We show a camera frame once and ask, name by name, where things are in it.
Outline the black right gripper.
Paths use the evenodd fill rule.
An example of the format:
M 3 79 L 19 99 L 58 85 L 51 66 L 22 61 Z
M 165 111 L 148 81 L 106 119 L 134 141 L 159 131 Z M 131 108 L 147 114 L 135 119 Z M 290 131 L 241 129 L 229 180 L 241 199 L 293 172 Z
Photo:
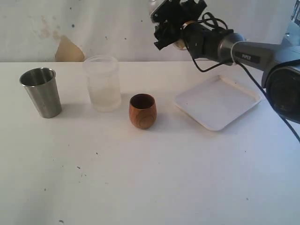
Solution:
M 155 26 L 154 37 L 157 41 L 154 45 L 158 50 L 175 43 L 180 37 L 182 25 L 188 21 L 197 20 L 205 10 L 207 4 L 204 0 L 186 0 L 180 3 L 180 11 L 164 23 Z

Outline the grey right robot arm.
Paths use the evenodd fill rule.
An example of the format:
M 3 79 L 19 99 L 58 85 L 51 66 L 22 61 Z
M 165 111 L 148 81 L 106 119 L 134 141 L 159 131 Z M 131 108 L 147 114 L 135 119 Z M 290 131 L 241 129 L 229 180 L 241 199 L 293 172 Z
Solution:
M 299 47 L 248 42 L 206 12 L 203 0 L 150 0 L 148 4 L 158 49 L 181 41 L 193 60 L 206 58 L 219 65 L 235 63 L 261 70 L 261 87 L 273 110 L 299 123 Z

